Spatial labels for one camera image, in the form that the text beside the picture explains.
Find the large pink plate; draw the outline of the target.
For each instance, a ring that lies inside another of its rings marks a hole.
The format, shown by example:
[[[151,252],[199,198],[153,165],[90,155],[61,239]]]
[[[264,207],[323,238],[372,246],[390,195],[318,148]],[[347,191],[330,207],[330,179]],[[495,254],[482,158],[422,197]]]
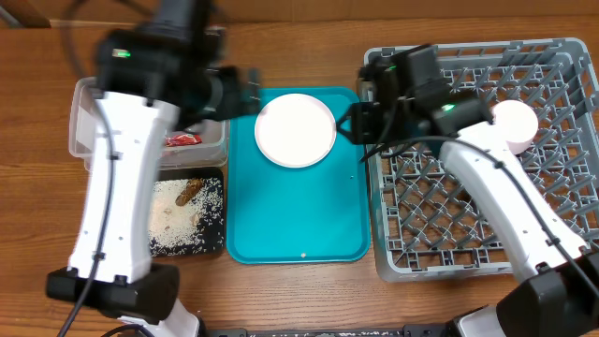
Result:
[[[255,140],[272,163],[290,169],[317,164],[332,150],[337,138],[331,110],[305,94],[274,98],[258,114]]]

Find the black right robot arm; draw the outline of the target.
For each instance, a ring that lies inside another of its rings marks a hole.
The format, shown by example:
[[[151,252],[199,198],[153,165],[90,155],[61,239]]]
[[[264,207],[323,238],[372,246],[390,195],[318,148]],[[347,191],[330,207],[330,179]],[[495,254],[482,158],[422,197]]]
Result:
[[[511,153],[488,105],[454,92],[435,48],[364,65],[373,100],[350,106],[338,132],[370,154],[423,142],[465,187],[502,243],[518,286],[455,317],[449,336],[580,336],[598,326],[598,255],[553,211]]]

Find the brown food piece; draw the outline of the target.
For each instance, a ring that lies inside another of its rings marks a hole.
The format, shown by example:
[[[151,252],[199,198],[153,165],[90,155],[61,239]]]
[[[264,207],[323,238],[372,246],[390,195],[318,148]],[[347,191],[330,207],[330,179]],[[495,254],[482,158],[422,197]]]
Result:
[[[190,179],[183,191],[177,196],[175,204],[177,206],[186,205],[202,188],[203,181],[201,179]]]

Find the red snack wrapper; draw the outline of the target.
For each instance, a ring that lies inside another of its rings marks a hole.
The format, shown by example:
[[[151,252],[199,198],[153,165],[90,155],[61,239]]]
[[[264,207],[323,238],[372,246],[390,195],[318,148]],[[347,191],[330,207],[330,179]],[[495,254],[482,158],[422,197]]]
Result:
[[[165,145],[167,147],[181,147],[198,145],[202,143],[200,135],[196,134],[180,134],[175,136],[169,136],[165,138]]]

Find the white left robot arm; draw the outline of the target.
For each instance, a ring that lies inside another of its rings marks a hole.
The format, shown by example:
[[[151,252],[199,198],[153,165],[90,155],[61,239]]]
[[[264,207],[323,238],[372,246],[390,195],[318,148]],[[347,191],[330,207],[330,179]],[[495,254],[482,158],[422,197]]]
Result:
[[[255,70],[220,66],[224,29],[210,1],[164,1],[147,21],[115,29],[96,49],[88,88],[95,147],[80,233],[46,293],[96,309],[139,336],[202,336],[179,300],[180,273],[153,262],[148,225],[168,133],[260,110]]]

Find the small pink bowl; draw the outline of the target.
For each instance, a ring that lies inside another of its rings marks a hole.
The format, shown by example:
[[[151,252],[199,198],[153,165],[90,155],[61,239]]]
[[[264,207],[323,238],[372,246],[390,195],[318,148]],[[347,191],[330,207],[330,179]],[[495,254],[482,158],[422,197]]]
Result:
[[[512,154],[521,154],[533,143],[539,122],[534,110],[517,100],[496,104],[491,113]]]

